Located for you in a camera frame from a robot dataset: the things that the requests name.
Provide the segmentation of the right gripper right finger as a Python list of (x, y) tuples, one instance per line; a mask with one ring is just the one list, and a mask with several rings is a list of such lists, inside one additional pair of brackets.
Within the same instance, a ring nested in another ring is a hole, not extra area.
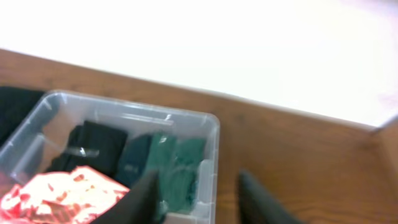
[(238, 210), (242, 224), (301, 224), (248, 171), (238, 174)]

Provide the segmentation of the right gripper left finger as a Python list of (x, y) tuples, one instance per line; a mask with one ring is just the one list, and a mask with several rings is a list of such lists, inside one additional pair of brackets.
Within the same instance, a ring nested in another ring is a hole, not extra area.
[(149, 171), (119, 202), (91, 224), (155, 223), (159, 195), (159, 172)]

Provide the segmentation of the dark green cloth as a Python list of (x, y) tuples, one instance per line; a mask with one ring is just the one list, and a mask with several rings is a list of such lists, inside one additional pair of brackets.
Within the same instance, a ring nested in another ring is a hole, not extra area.
[(192, 210), (205, 144), (206, 140), (201, 138), (153, 135), (145, 171), (159, 172), (159, 217), (170, 212), (188, 214)]

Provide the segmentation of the pink printed shirt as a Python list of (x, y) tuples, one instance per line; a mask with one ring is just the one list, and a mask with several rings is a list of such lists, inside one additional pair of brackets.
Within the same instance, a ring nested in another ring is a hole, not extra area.
[(91, 223), (129, 189), (88, 166), (37, 174), (1, 198), (1, 223)]

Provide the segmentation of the black cloth with band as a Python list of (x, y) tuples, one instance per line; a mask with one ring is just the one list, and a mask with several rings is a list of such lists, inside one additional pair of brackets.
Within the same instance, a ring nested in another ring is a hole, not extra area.
[(95, 157), (62, 153), (54, 158), (46, 172), (70, 172), (78, 166), (90, 166), (98, 172), (112, 176), (124, 149), (128, 134), (122, 129), (85, 121), (76, 126), (68, 137), (67, 147), (79, 147), (98, 152)]

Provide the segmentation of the dark navy cloth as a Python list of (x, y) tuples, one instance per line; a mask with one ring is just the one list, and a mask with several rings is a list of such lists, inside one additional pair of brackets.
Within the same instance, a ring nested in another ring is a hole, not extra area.
[(151, 134), (143, 134), (127, 142), (119, 158), (117, 170), (113, 175), (115, 181), (130, 187), (141, 178), (151, 142)]

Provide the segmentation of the large black garment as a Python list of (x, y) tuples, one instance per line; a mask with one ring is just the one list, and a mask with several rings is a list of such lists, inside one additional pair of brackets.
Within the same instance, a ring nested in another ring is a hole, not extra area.
[(12, 86), (1, 87), (1, 146), (45, 94)]

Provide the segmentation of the clear plastic storage bin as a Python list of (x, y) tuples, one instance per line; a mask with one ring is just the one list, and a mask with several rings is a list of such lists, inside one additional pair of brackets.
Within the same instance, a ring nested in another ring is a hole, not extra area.
[(70, 132), (84, 121), (122, 129), (132, 139), (163, 132), (179, 140), (205, 139), (192, 211), (168, 213), (166, 223), (214, 224), (220, 123), (212, 114), (104, 98), (70, 91), (45, 94), (1, 147), (1, 193), (24, 185), (63, 152)]

